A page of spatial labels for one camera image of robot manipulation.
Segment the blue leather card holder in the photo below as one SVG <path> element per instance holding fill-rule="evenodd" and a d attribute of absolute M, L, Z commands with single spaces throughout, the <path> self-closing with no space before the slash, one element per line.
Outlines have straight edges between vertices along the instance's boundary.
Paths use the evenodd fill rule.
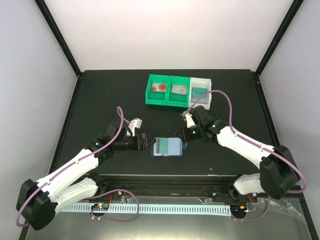
<path fill-rule="evenodd" d="M 151 148 L 152 157 L 182 157 L 188 146 L 178 137 L 156 137 Z"/>

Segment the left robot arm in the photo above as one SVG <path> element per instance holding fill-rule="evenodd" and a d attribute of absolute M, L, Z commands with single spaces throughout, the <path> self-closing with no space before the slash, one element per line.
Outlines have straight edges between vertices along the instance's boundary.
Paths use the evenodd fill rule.
<path fill-rule="evenodd" d="M 112 158 L 115 152 L 144 151 L 156 140 L 146 133 L 136 133 L 142 120 L 125 123 L 114 119 L 96 138 L 63 166 L 36 181 L 22 183 L 16 203 L 18 227 L 34 230 L 46 227 L 64 208 L 84 199 L 103 199 L 107 184 L 96 173 L 84 174 Z"/>

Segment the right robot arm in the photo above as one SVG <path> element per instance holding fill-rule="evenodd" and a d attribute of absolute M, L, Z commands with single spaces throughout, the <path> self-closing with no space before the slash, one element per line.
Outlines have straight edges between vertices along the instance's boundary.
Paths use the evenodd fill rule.
<path fill-rule="evenodd" d="M 180 128 L 177 136 L 183 142 L 213 142 L 234 151 L 258 169 L 258 173 L 240 175 L 232 182 L 227 189 L 230 200 L 238 202 L 253 193 L 265 193 L 279 200 L 300 181 L 287 147 L 267 145 L 243 135 L 228 122 L 213 120 L 203 106 L 197 106 L 181 117 L 186 125 Z"/>

